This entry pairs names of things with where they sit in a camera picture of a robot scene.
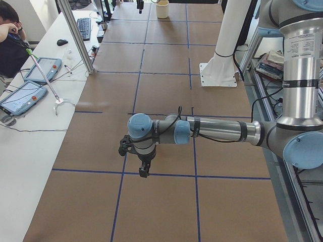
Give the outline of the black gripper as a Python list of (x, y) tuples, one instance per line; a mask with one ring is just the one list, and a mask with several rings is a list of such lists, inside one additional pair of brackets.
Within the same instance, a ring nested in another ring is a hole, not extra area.
[(151, 161), (155, 158), (155, 151), (149, 154), (138, 154), (138, 157), (142, 162), (139, 167), (139, 175), (140, 177), (147, 178), (149, 176)]

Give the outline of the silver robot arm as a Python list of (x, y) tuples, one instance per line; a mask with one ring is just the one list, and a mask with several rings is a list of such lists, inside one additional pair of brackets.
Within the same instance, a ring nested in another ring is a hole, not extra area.
[(157, 144), (187, 144), (191, 137), (217, 142), (248, 142), (271, 150), (300, 169), (322, 165), (322, 120), (316, 115), (320, 86), (322, 1), (262, 1), (259, 28), (284, 37), (283, 109), (275, 122), (220, 120), (170, 114), (152, 120), (138, 113), (119, 154), (136, 154), (141, 177), (149, 175)]

